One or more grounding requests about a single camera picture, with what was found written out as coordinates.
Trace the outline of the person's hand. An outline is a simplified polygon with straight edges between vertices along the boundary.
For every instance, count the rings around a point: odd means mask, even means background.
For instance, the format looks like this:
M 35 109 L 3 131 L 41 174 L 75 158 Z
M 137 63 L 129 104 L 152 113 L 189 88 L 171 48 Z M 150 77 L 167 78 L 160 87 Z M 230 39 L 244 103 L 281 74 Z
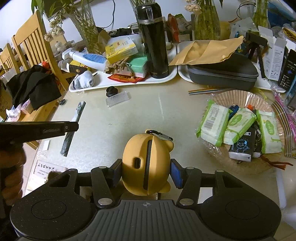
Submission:
M 7 206 L 13 206 L 22 198 L 23 166 L 26 154 L 23 144 L 17 144 L 1 150 L 1 173 L 4 183 L 1 194 Z

